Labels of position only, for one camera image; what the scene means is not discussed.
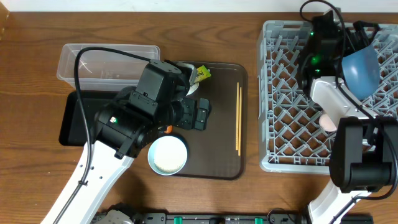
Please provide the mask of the large blue bowl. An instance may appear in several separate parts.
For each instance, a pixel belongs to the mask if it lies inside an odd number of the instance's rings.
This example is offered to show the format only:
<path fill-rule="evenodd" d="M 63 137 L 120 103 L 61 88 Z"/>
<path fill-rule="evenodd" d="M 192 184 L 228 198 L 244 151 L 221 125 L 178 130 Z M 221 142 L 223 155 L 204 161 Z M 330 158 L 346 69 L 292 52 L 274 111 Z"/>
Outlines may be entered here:
<path fill-rule="evenodd" d="M 348 89 L 357 99 L 364 100 L 378 89 L 380 68 L 372 45 L 344 57 L 342 69 Z"/>

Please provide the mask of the small light blue bowl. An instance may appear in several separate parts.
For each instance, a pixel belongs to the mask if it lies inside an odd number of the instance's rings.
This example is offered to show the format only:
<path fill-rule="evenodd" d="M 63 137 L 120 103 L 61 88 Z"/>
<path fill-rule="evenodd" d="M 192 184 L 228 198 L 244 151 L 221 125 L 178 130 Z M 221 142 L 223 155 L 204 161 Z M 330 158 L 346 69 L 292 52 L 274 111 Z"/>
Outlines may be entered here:
<path fill-rule="evenodd" d="M 186 164 L 187 147 L 175 136 L 163 136 L 155 140 L 148 151 L 150 168 L 159 175 L 174 175 Z"/>

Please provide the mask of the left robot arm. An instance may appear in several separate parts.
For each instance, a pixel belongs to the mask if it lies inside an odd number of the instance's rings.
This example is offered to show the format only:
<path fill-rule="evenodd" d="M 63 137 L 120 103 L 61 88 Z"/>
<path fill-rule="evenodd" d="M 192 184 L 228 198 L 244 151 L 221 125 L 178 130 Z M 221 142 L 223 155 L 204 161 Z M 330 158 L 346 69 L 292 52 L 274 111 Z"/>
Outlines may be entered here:
<path fill-rule="evenodd" d="M 137 86 L 123 88 L 95 114 L 80 161 L 43 223 L 89 223 L 162 128 L 205 130 L 210 102 L 188 95 L 209 74 L 189 63 L 151 60 Z"/>

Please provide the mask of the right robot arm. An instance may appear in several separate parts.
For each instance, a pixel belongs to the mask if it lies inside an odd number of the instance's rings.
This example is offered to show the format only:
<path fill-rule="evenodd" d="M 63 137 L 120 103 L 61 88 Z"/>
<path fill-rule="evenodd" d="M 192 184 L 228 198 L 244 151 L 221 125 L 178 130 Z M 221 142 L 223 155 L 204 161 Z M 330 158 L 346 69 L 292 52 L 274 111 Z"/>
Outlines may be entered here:
<path fill-rule="evenodd" d="M 366 108 L 363 100 L 380 82 L 372 45 L 377 23 L 345 26 L 335 7 L 310 19 L 311 32 L 298 56 L 297 83 L 323 109 L 335 133 L 330 181 L 297 223 L 341 223 L 360 200 L 382 200 L 379 190 L 397 188 L 397 120 Z"/>

